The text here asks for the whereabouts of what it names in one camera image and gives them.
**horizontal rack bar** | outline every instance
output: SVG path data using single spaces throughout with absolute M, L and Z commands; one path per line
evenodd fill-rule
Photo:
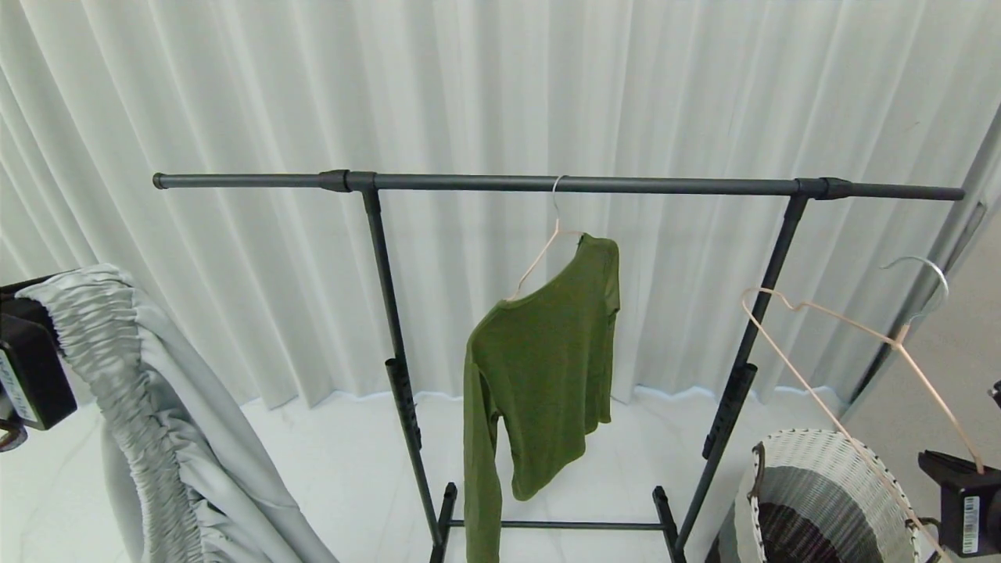
M 383 174 L 353 170 L 329 170 L 318 174 L 163 174 L 153 176 L 161 188 L 174 187 L 322 187 L 334 191 L 410 189 L 425 191 L 551 191 L 557 176 L 509 176 L 463 174 Z M 588 193 L 662 193 L 704 195 L 795 195 L 803 194 L 810 183 L 811 197 L 817 181 L 799 179 L 734 178 L 637 178 L 563 176 L 558 187 L 562 192 Z M 956 201 L 963 198 L 957 187 L 903 184 L 853 183 L 837 181 L 837 197 L 892 197 L 900 199 L 937 199 Z
M 451 520 L 448 522 L 451 527 L 465 526 L 465 520 Z M 662 524 L 652 524 L 647 522 L 560 522 L 560 521 L 538 521 L 538 520 L 502 520 L 502 528 L 544 528 L 561 530 L 639 530 L 663 532 Z

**marble tile floor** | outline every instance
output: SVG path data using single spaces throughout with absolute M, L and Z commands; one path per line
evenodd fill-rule
M 824 394 L 829 404 L 833 394 Z M 433 394 L 417 398 L 423 459 L 435 507 L 448 481 L 459 485 L 462 406 Z M 651 492 L 663 485 L 681 520 L 703 467 L 703 440 L 716 404 L 701 390 L 674 397 L 642 388 L 630 405 L 613 405 L 613 423 L 588 439 L 584 458 L 568 466 L 529 502 L 511 496 L 512 462 L 500 433 L 497 467 L 505 517 L 512 519 L 656 522 Z M 306 409 L 293 401 L 244 413 L 292 496 L 342 563 L 427 561 L 430 538 L 410 472 L 392 399 L 335 394 Z M 104 492 L 100 415 L 88 405 L 55 429 L 33 433 L 0 457 L 0 561 L 126 562 Z M 736 492 L 751 447 L 784 428 L 830 428 L 803 393 L 779 390 L 762 405 L 749 400 L 688 547 L 703 561 Z M 464 560 L 460 529 L 446 561 Z M 505 530 L 502 560 L 511 562 L 669 561 L 659 532 Z

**green long-sleeve top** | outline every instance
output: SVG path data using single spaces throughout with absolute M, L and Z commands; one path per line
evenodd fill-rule
M 497 419 L 515 461 L 515 498 L 528 500 L 584 455 L 585 435 L 611 422 L 619 246 L 584 234 L 574 259 L 538 292 L 498 303 L 465 351 L 466 561 L 500 550 Z

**woven basket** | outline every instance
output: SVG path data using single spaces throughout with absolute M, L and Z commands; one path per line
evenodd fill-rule
M 840 432 L 778 432 L 754 448 L 753 460 L 707 563 L 919 561 L 917 531 Z

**rack foot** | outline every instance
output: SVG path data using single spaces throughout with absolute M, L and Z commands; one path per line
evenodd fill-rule
M 458 490 L 454 483 L 448 483 L 444 488 L 444 498 L 441 499 L 441 511 L 438 513 L 438 531 L 441 533 L 441 543 L 431 549 L 428 563 L 442 563 L 444 551 L 448 547 L 448 530 L 451 528 L 451 513 L 455 510 L 455 497 Z
M 654 506 L 657 508 L 657 517 L 664 526 L 664 541 L 668 544 L 668 554 L 671 555 L 672 563 L 688 563 L 685 560 L 685 548 L 676 549 L 678 526 L 675 524 L 675 517 L 671 515 L 671 506 L 668 504 L 668 495 L 664 492 L 664 487 L 657 486 L 654 489 Z

